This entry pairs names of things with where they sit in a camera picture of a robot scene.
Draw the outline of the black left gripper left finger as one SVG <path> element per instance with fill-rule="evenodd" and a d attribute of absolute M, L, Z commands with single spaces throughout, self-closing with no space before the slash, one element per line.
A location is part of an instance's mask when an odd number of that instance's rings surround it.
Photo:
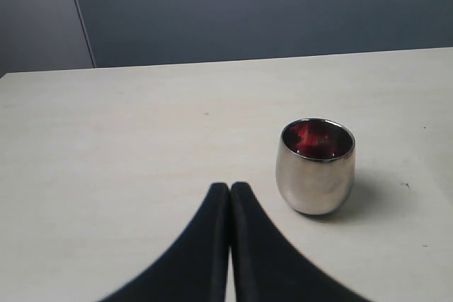
<path fill-rule="evenodd" d="M 216 182 L 174 243 L 103 300 L 224 301 L 228 266 L 229 188 Z"/>

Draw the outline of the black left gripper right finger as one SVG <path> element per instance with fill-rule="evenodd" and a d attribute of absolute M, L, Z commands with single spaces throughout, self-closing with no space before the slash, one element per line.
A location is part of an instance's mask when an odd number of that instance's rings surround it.
<path fill-rule="evenodd" d="M 231 186 L 231 221 L 237 301 L 357 300 L 290 244 L 246 182 Z"/>

